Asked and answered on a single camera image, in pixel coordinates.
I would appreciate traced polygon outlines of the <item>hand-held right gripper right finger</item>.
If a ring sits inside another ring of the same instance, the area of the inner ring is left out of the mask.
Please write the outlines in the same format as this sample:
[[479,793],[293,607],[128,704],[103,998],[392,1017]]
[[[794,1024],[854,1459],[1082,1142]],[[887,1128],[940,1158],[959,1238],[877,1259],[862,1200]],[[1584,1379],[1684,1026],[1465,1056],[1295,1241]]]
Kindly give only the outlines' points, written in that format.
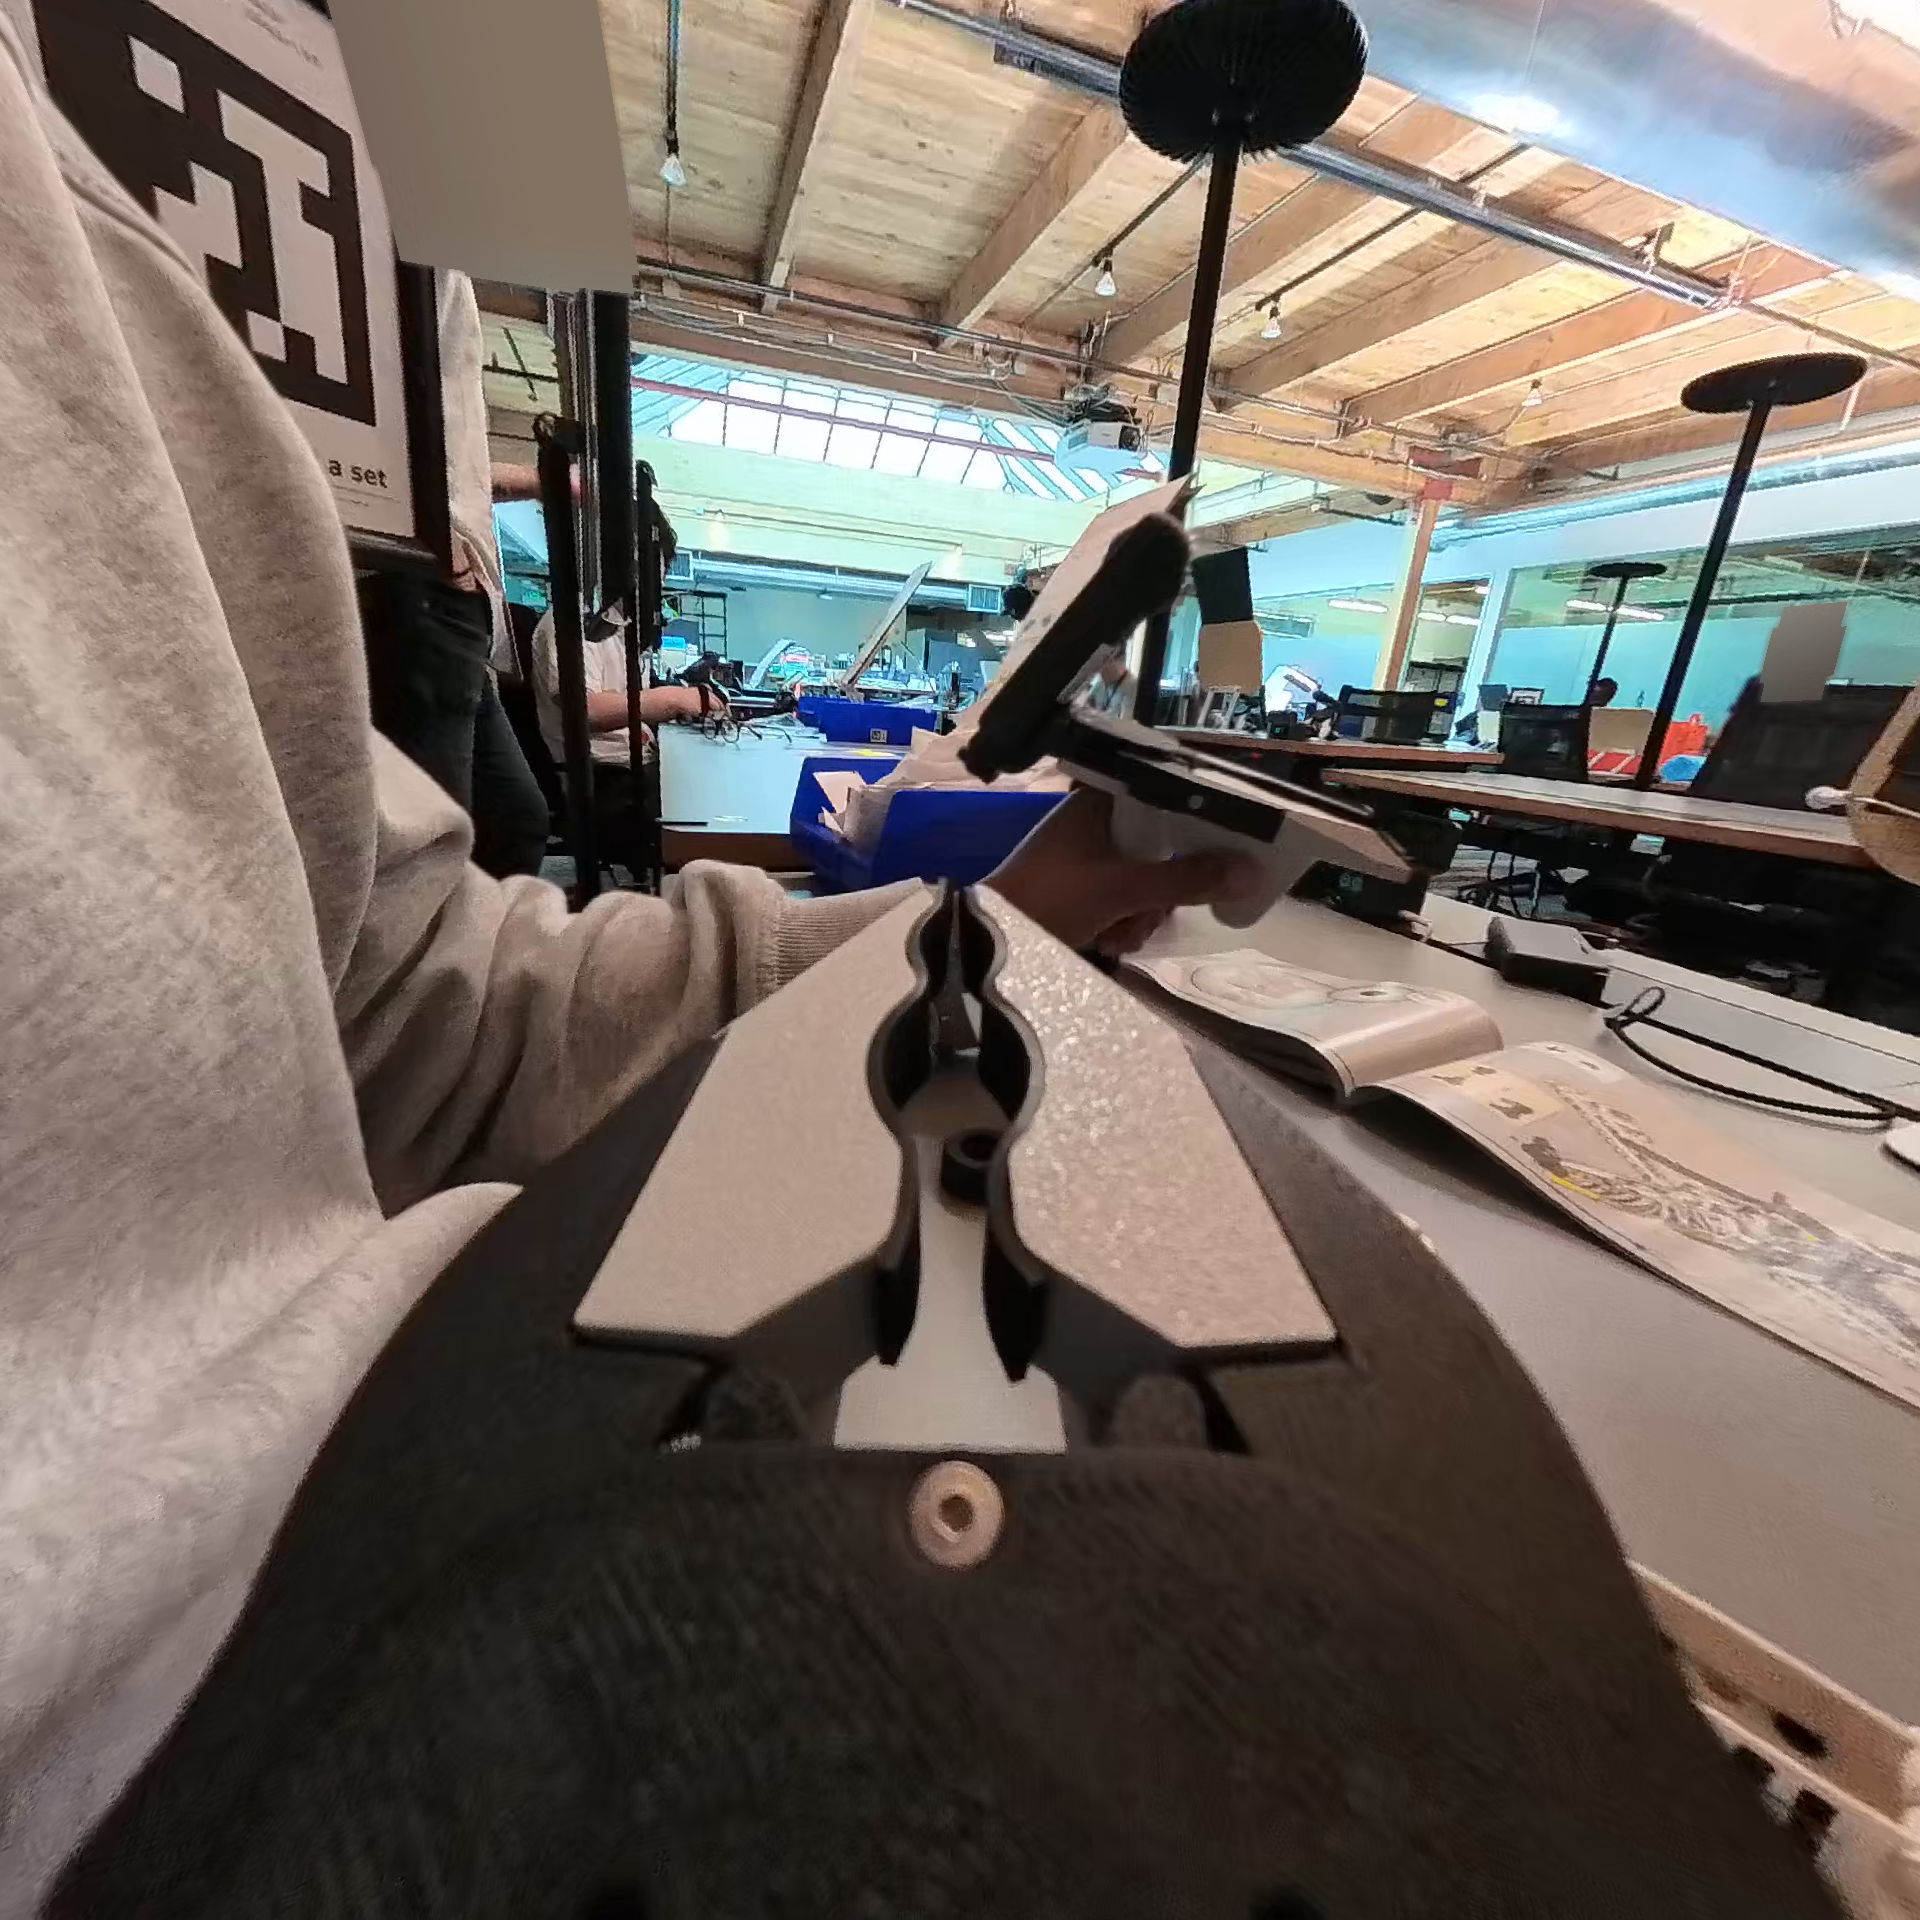
[[986,887],[959,895],[1010,1379],[1137,1380],[1330,1353],[1336,1332],[1184,1035]]

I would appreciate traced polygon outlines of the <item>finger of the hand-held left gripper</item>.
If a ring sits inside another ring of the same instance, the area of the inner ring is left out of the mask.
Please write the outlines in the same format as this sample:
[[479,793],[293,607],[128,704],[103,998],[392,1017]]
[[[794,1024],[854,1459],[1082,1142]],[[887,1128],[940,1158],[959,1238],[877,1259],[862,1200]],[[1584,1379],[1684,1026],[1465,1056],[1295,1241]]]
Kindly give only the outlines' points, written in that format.
[[1390,882],[1421,878],[1418,865],[1372,820],[1285,819],[1270,854],[1285,889],[1317,867]]

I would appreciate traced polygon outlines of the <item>lego instruction booklet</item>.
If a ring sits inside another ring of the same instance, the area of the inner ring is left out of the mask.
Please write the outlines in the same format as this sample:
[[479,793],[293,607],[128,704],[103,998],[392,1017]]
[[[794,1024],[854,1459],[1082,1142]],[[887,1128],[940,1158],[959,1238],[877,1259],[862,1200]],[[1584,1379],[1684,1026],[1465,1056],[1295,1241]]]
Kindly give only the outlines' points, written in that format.
[[1342,1106],[1445,1123],[1580,1231],[1752,1329],[1917,1406],[1917,1238],[1703,1128],[1566,1042],[1503,1044],[1473,999],[1254,948],[1124,968],[1242,1062]]

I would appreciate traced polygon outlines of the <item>person's left forearm grey sleeve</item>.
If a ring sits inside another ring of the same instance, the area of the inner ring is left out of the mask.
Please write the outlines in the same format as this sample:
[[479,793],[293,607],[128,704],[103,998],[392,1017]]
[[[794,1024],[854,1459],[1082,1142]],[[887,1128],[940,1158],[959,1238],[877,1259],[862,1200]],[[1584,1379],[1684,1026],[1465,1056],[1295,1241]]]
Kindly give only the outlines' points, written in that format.
[[924,882],[809,898],[714,863],[581,912],[438,858],[383,875],[338,998],[381,1209],[524,1184],[684,1052],[925,904]]

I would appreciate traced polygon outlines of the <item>person's left hand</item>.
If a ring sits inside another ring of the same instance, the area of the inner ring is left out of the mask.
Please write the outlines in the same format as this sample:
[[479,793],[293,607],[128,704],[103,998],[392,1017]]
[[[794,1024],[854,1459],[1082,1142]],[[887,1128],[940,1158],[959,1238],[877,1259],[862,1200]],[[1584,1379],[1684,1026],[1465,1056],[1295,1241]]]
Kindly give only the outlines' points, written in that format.
[[1119,958],[1182,907],[1250,904],[1264,889],[1264,870],[1232,851],[1126,855],[1112,839],[1112,801],[1077,787],[986,887],[1070,948]]

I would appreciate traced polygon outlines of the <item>white printed sign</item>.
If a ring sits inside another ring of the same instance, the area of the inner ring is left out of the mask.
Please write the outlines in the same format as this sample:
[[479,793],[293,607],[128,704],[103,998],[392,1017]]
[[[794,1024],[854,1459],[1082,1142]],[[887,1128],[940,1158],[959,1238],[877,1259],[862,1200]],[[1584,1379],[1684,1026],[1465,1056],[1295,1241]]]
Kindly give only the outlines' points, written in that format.
[[1068,607],[1106,564],[1117,539],[1153,516],[1184,523],[1197,492],[1196,476],[1169,478],[1137,497],[1126,497],[1092,516],[1070,551],[1047,576],[1036,610]]

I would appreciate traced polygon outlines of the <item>small black device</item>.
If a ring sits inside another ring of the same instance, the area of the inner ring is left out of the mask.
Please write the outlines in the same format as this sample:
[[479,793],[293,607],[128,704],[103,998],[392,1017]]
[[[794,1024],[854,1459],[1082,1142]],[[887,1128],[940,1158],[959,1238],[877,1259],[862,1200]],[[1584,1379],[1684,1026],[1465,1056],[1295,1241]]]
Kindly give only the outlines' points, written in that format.
[[1480,958],[1513,988],[1602,1007],[1613,964],[1582,934],[1558,921],[1492,916]]

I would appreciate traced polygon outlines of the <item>ceiling projector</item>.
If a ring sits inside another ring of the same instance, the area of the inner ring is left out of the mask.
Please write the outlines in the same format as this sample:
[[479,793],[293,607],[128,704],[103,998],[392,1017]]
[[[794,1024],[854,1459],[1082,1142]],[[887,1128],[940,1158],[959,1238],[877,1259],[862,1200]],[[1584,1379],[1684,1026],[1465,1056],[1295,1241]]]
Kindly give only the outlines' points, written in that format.
[[1111,387],[1072,387],[1062,395],[1056,467],[1090,474],[1102,484],[1145,471],[1152,465],[1148,434],[1135,410]]

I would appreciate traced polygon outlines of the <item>wooden desk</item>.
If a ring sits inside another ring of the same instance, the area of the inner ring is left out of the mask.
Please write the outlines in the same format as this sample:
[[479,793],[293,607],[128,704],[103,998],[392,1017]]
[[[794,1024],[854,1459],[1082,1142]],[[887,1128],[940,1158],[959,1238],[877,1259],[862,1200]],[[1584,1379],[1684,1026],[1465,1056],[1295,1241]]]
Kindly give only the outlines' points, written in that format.
[[1852,826],[1838,814],[1792,808],[1758,808],[1733,801],[1703,801],[1682,792],[1636,790],[1630,785],[1577,785],[1494,774],[1382,770],[1375,767],[1335,767],[1330,785],[1421,801],[1446,809],[1490,812],[1534,824],[1584,826],[1600,832],[1729,849],[1764,858],[1814,863],[1844,871],[1871,874]]

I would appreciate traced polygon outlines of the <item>blue plastic bin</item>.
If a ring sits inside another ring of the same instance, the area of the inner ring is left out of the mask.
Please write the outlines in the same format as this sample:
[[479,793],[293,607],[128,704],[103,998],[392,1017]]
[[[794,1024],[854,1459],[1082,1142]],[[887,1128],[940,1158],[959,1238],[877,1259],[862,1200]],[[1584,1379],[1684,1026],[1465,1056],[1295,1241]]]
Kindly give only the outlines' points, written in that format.
[[935,736],[942,715],[935,707],[866,702],[832,692],[804,692],[797,721],[842,747],[909,751],[918,735]]
[[815,897],[977,882],[1065,801],[1065,782],[887,785],[893,758],[806,755],[786,838]]

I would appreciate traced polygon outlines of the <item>black floor lamp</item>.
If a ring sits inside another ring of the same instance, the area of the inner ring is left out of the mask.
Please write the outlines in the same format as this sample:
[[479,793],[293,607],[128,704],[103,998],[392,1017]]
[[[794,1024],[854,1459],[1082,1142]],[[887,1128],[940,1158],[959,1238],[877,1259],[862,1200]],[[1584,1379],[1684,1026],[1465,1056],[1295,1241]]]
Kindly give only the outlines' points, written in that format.
[[1789,352],[1719,369],[1690,379],[1682,390],[1684,412],[1690,417],[1740,417],[1741,434],[1719,497],[1716,516],[1700,556],[1682,627],[1671,650],[1661,692],[1647,721],[1639,768],[1631,780],[1636,792],[1646,793],[1658,782],[1666,736],[1690,671],[1700,631],[1708,622],[1721,564],[1737,528],[1769,419],[1783,410],[1844,395],[1862,375],[1864,360],[1856,352]]
[[1141,27],[1119,64],[1128,136],[1166,160],[1207,164],[1169,483],[1188,483],[1197,459],[1240,158],[1328,134],[1359,89],[1367,42],[1344,3],[1182,3]]
[[1636,583],[1646,580],[1661,580],[1668,568],[1657,561],[1606,561],[1590,564],[1589,575],[1596,583],[1606,583],[1613,588],[1613,599],[1605,608],[1605,624],[1600,631],[1600,646],[1596,658],[1590,664],[1589,687],[1584,691],[1582,704],[1585,710],[1606,707],[1616,698],[1616,682],[1610,682],[1602,668],[1606,664],[1609,650],[1613,646],[1616,624],[1620,614],[1625,610],[1626,590]]

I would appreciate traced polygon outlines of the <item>black metal stand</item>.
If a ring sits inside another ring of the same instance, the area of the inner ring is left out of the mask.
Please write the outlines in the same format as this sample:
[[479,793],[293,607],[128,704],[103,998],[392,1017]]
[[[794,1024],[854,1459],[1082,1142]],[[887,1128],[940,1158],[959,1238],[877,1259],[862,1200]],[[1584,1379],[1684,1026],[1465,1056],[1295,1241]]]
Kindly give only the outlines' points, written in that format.
[[[559,768],[572,907],[586,907],[608,878],[644,895],[662,875],[655,780],[639,755],[638,654],[658,639],[658,578],[647,523],[648,476],[632,459],[632,338],[623,295],[581,290],[549,299],[558,355],[559,417],[535,420],[546,543],[546,608],[559,635],[567,764]],[[585,732],[581,647],[586,619],[629,619],[631,802],[623,855],[604,858],[593,761]]]

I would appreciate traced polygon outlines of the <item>tan curved object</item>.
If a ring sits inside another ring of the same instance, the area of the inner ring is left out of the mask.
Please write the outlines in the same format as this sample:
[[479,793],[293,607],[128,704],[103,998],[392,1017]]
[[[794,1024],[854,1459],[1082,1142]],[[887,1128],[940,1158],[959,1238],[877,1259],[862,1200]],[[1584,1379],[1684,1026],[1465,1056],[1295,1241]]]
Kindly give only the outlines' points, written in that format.
[[1917,887],[1917,732],[1886,732],[1844,798],[1847,826],[1886,875]]

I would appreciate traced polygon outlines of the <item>white printed marker card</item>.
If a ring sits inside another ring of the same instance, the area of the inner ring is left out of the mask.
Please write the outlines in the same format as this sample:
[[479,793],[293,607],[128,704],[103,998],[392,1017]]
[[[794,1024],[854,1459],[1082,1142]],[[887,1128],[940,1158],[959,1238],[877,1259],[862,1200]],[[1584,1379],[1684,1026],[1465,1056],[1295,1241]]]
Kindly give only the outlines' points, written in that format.
[[66,116],[204,276],[316,450],[350,544],[447,563],[436,289],[398,258],[324,4],[33,3]]

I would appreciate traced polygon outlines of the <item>silver ceiling duct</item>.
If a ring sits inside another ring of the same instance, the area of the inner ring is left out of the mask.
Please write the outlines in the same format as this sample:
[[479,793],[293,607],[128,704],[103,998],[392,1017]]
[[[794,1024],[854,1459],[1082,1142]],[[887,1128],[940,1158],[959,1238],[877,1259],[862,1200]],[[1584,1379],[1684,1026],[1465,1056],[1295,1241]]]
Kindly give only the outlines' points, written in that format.
[[1432,105],[1914,294],[1914,4],[1361,3]]

